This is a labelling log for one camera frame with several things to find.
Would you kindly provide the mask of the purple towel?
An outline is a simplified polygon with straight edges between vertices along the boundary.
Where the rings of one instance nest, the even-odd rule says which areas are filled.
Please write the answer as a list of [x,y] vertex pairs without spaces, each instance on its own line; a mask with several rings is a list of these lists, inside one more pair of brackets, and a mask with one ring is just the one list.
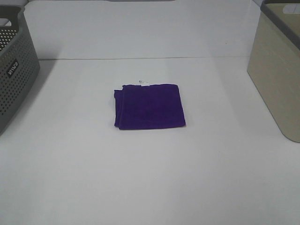
[[186,125],[176,84],[123,85],[114,91],[115,123],[120,130],[179,128]]

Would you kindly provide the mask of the grey perforated plastic basket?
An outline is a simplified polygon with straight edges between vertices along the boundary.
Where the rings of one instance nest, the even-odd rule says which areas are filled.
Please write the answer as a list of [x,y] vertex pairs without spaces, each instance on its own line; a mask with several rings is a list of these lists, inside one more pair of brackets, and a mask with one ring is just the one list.
[[40,71],[37,53],[24,16],[24,7],[1,5],[0,132],[3,133],[27,97]]

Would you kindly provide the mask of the beige plastic basket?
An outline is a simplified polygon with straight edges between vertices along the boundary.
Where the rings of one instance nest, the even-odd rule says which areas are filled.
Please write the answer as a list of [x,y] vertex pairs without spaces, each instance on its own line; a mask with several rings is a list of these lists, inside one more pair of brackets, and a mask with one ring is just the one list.
[[247,72],[281,133],[300,141],[300,2],[264,0]]

